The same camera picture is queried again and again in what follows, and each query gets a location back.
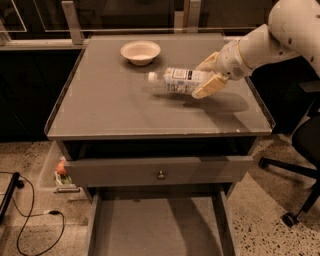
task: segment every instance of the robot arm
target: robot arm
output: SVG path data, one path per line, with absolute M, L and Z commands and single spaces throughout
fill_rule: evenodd
M 300 55 L 320 76 L 320 0 L 280 0 L 269 15 L 268 26 L 229 42 L 196 68 L 215 75 L 199 85 L 193 97 L 206 97 L 222 89 L 221 83 L 225 85 L 229 79 L 250 76 L 262 65 Z

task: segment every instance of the chair leg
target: chair leg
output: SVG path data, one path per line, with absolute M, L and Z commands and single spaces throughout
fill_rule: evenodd
M 281 219 L 283 222 L 288 226 L 292 227 L 293 225 L 297 224 L 298 222 L 302 221 L 305 215 L 308 213 L 308 211 L 311 209 L 311 207 L 315 204 L 317 199 L 320 196 L 320 181 L 318 180 L 314 185 L 313 185 L 313 190 L 311 194 L 309 195 L 307 201 L 304 203 L 302 208 L 297 214 L 293 213 L 286 213 L 284 214 Z
M 286 169 L 286 170 L 294 172 L 294 173 L 298 173 L 298 174 L 310 177 L 310 178 L 314 178 L 314 179 L 320 178 L 320 173 L 315 169 L 306 168 L 303 166 L 298 166 L 298 165 L 294 165 L 294 164 L 289 164 L 289 163 L 284 163 L 281 161 L 273 160 L 270 158 L 261 157 L 261 159 L 259 161 L 260 168 L 266 169 L 269 164 Z

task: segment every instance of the bowl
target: bowl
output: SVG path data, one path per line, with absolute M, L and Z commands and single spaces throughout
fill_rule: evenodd
M 133 41 L 121 48 L 121 55 L 137 66 L 148 65 L 160 54 L 160 46 L 151 41 Z

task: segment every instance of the drawer knob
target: drawer knob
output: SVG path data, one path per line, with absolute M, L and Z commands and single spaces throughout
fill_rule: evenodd
M 158 173 L 158 180 L 165 180 L 166 176 L 164 175 L 163 171 L 159 171 Z

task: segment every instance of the power cord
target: power cord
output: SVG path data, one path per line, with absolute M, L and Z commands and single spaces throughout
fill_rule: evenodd
M 2 174 L 13 174 L 13 173 L 11 173 L 11 172 L 0 172 L 0 173 L 2 173 Z M 60 212 L 60 211 L 57 211 L 57 210 L 49 211 L 47 214 L 50 214 L 50 215 L 61 215 L 61 217 L 62 217 L 62 229 L 61 229 L 61 232 L 60 232 L 59 237 L 57 238 L 57 240 L 56 240 L 49 248 L 47 248 L 46 250 L 44 250 L 44 251 L 42 251 L 42 252 L 40 252 L 40 253 L 38 253 L 38 254 L 29 255 L 29 254 L 24 253 L 24 252 L 20 249 L 20 238 L 21 238 L 21 235 L 22 235 L 22 233 L 23 233 L 23 231 L 24 231 L 24 229 L 25 229 L 25 227 L 26 227 L 26 225 L 27 225 L 27 223 L 28 223 L 29 218 L 31 218 L 31 217 L 38 217 L 38 216 L 42 216 L 42 215 L 46 215 L 46 214 L 45 214 L 45 213 L 43 213 L 43 214 L 34 214 L 34 215 L 31 214 L 32 211 L 33 211 L 33 207 L 34 207 L 34 197 L 35 197 L 35 196 L 34 196 L 34 195 L 35 195 L 34 187 L 33 187 L 32 183 L 31 183 L 27 178 L 25 178 L 25 177 L 23 177 L 23 176 L 21 176 L 21 175 L 20 175 L 20 177 L 21 177 L 23 180 L 25 180 L 27 183 L 29 183 L 29 185 L 31 186 L 31 190 L 32 190 L 32 200 L 31 200 L 31 207 L 30 207 L 29 213 L 28 213 L 27 215 L 25 215 L 25 214 L 23 214 L 23 213 L 19 210 L 19 208 L 18 208 L 15 200 L 12 198 L 12 201 L 13 201 L 13 203 L 14 203 L 14 206 L 15 206 L 15 208 L 17 209 L 17 211 L 19 212 L 19 214 L 20 214 L 22 217 L 25 217 L 25 218 L 26 218 L 26 221 L 24 222 L 24 224 L 23 224 L 23 226 L 22 226 L 22 228 L 21 228 L 21 230 L 20 230 L 20 232 L 19 232 L 18 238 L 17 238 L 17 243 L 16 243 L 17 250 L 18 250 L 19 253 L 20 253 L 21 255 L 23 255 L 23 256 L 39 256 L 39 255 L 43 255 L 44 253 L 50 251 L 50 250 L 60 241 L 60 239 L 61 239 L 61 237 L 62 237 L 62 235 L 63 235 L 63 233 L 64 233 L 64 229 L 65 229 L 65 217 L 64 217 L 63 213 Z

